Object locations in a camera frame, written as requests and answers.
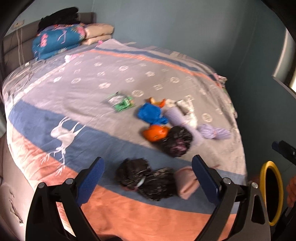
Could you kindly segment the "floral cloth at bed corner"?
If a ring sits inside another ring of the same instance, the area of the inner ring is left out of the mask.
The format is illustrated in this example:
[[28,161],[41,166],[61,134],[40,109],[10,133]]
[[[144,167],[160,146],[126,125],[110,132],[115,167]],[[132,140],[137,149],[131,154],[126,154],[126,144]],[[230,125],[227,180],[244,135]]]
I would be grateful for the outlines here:
[[225,89],[227,78],[224,76],[218,75],[217,73],[214,74],[214,77],[218,81],[219,85]]

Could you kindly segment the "large orange peel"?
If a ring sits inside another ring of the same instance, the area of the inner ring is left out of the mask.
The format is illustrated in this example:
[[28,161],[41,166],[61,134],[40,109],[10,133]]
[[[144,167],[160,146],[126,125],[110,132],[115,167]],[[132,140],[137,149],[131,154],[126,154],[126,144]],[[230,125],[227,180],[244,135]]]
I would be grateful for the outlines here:
[[149,142],[158,142],[164,139],[170,128],[167,126],[151,125],[149,128],[142,131],[143,137]]

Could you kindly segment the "small orange peel piece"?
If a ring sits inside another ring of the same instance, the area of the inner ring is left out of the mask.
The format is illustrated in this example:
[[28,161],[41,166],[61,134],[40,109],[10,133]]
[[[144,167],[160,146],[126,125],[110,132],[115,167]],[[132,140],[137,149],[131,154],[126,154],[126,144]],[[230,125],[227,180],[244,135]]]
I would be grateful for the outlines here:
[[153,97],[150,97],[147,99],[147,102],[152,105],[155,105],[159,108],[163,108],[166,105],[166,99],[162,99],[161,101],[157,101]]

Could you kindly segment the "black purple crumpled bag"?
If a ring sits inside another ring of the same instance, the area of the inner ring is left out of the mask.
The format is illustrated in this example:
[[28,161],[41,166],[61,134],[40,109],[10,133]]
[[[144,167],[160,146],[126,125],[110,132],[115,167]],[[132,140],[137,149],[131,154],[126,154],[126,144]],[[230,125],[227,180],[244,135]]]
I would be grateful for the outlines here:
[[192,134],[182,126],[174,126],[159,144],[161,149],[171,157],[181,157],[187,153],[193,141]]

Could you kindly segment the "black crumpled bag front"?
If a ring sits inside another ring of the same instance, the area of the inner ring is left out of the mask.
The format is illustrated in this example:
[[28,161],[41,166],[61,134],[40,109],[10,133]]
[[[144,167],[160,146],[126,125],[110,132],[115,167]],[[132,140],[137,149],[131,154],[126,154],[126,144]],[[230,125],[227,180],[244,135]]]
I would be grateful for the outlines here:
[[177,195],[172,168],[152,170],[143,158],[125,159],[115,172],[116,182],[128,191],[135,191],[151,201],[160,201]]

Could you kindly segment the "beige folded blanket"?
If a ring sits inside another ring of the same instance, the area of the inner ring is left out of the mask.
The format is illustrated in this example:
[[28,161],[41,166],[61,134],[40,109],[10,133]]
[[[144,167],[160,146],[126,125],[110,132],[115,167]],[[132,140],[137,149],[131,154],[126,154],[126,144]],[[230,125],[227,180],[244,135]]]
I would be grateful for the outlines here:
[[84,27],[85,39],[83,45],[91,45],[99,41],[106,41],[112,38],[114,26],[104,23],[89,24]]

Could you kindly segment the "lavender paper cupcake liner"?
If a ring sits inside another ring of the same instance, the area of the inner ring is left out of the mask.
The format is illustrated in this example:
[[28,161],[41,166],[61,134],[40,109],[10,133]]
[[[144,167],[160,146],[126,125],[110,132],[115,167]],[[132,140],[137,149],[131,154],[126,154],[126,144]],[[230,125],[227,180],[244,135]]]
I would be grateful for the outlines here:
[[189,111],[184,114],[178,107],[167,109],[164,116],[172,126],[183,126],[195,130],[198,125],[197,117],[193,112]]

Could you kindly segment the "pink crumpled paper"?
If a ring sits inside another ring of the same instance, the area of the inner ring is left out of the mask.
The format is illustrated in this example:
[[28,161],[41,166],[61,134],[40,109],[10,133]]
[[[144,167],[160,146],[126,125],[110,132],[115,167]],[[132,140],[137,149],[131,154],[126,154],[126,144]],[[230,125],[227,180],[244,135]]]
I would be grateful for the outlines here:
[[200,186],[199,181],[190,166],[186,166],[176,171],[174,173],[174,178],[177,187],[177,194],[185,200],[188,200]]

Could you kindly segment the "white crumpled paper wrapper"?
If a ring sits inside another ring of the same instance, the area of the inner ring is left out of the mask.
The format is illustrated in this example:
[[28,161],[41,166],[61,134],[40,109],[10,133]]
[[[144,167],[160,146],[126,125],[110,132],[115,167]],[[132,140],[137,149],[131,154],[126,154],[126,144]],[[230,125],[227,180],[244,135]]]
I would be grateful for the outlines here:
[[181,99],[179,101],[168,100],[166,105],[168,107],[167,109],[172,107],[178,107],[184,114],[186,114],[189,111],[195,113],[192,99],[190,97],[185,97],[184,99]]

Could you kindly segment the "lavender crumpled wrapper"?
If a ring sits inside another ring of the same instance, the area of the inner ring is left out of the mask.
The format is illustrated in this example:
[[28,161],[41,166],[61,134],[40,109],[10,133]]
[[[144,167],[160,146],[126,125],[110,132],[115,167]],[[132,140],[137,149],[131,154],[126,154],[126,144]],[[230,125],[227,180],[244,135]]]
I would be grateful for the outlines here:
[[197,127],[197,130],[206,139],[229,140],[231,133],[225,128],[216,128],[210,124],[203,124]]

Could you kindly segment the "grey window frame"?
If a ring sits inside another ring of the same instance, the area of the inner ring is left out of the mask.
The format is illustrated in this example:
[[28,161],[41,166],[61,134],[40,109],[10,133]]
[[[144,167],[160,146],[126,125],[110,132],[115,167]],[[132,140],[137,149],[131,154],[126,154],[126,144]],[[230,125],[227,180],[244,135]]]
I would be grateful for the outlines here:
[[272,77],[288,91],[295,93],[295,40],[288,29],[285,30],[280,57]]

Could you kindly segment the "black clothing pile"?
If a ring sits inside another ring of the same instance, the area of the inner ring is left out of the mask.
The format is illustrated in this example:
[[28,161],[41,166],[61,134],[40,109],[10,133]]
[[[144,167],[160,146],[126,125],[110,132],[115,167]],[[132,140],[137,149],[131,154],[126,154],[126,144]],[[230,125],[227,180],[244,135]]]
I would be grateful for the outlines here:
[[53,25],[72,25],[80,23],[78,20],[78,11],[79,9],[73,6],[70,8],[61,9],[49,16],[41,18],[38,24],[37,33]]

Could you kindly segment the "grey patterned bed sheet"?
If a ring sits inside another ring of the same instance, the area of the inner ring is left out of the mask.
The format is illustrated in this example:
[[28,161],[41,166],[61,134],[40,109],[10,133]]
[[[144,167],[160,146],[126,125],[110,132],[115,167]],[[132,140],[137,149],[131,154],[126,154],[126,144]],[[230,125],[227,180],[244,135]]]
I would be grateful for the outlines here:
[[[194,240],[214,210],[198,189],[188,200],[150,201],[114,180],[125,159],[143,158],[153,169],[189,166],[200,155],[237,184],[246,178],[245,155],[231,100],[207,65],[114,39],[32,61],[4,81],[7,141],[29,184],[57,185],[97,158],[105,172],[82,210],[100,237],[123,240]],[[116,92],[135,106],[117,112],[107,102]],[[230,131],[229,140],[203,140],[172,158],[145,140],[148,124],[137,117],[145,101],[190,97],[198,124]]]

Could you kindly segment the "blue floral folded quilt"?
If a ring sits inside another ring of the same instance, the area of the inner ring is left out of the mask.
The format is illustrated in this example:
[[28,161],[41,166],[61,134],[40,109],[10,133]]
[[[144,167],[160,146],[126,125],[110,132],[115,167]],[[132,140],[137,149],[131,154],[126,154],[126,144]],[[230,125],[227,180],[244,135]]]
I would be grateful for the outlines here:
[[36,60],[45,60],[78,47],[85,36],[84,24],[49,26],[33,40],[32,53]]

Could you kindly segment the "wall power socket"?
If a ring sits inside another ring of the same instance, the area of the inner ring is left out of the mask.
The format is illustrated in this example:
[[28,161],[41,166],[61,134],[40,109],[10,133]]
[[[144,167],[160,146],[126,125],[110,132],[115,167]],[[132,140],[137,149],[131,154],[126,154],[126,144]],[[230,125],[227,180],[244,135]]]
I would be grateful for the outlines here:
[[24,24],[24,22],[25,22],[24,20],[15,22],[12,26],[12,29],[17,29],[17,28],[21,27]]

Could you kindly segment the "grey upholstered headboard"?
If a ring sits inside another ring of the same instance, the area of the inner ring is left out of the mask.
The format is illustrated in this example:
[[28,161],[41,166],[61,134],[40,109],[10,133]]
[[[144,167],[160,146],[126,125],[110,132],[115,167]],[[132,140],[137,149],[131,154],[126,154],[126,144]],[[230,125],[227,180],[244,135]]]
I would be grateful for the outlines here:
[[[96,13],[79,13],[80,24],[92,24],[96,22]],[[32,43],[37,36],[40,20],[20,27],[6,35],[1,43],[1,71],[5,77],[19,66],[34,59]]]

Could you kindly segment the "green snack wrapper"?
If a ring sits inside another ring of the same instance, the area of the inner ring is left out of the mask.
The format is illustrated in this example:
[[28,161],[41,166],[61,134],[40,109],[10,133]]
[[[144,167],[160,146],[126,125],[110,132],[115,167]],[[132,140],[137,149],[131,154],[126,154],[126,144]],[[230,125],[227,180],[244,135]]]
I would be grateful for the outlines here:
[[117,112],[121,112],[135,106],[133,97],[122,92],[116,92],[115,94],[112,94],[107,98],[107,102]]

